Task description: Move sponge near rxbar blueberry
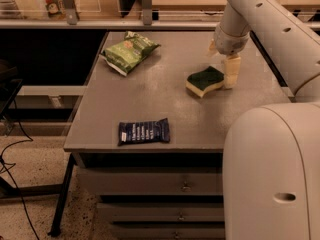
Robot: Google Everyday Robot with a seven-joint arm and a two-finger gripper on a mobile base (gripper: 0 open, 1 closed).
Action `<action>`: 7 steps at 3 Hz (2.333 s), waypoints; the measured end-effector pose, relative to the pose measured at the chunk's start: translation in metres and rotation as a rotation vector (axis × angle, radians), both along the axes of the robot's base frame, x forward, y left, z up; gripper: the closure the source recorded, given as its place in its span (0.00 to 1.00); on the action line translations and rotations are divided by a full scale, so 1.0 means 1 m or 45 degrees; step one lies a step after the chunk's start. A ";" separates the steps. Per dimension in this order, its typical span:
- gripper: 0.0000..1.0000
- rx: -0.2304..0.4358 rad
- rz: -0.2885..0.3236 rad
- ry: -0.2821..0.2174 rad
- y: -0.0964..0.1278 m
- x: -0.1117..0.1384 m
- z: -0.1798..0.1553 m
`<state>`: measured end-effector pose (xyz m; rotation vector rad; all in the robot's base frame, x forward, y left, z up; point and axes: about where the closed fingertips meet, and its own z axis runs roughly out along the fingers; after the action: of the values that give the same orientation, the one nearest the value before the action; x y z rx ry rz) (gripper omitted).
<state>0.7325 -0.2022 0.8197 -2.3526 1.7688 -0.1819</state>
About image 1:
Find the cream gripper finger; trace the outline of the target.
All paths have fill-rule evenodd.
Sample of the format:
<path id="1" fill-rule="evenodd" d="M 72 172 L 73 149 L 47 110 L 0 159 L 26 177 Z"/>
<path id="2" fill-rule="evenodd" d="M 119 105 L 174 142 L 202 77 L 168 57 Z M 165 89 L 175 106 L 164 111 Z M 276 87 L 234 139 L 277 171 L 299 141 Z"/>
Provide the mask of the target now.
<path id="1" fill-rule="evenodd" d="M 224 87 L 232 89 L 237 84 L 241 57 L 238 54 L 226 56 L 223 60 Z"/>
<path id="2" fill-rule="evenodd" d="M 209 56 L 214 56 L 217 53 L 215 41 L 211 40 L 209 47 L 208 47 L 208 55 Z"/>

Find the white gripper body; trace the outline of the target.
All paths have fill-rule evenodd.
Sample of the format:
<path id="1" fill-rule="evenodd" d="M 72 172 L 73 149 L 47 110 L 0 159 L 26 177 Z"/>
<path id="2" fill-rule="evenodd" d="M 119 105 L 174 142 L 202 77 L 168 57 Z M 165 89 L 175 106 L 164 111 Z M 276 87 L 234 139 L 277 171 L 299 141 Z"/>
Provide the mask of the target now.
<path id="1" fill-rule="evenodd" d="M 228 34 L 221 25 L 215 29 L 213 40 L 220 54 L 231 56 L 241 52 L 249 39 L 249 32 Z"/>

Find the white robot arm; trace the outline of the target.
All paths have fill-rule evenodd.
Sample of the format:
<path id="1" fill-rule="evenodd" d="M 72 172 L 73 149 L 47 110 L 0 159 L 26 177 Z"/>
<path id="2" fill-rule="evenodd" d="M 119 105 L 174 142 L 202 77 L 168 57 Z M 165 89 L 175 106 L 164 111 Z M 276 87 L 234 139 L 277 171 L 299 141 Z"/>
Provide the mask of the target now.
<path id="1" fill-rule="evenodd" d="M 226 0 L 214 33 L 231 55 L 258 37 L 295 98 L 242 114 L 223 150 L 226 240 L 320 240 L 320 43 L 277 0 Z"/>

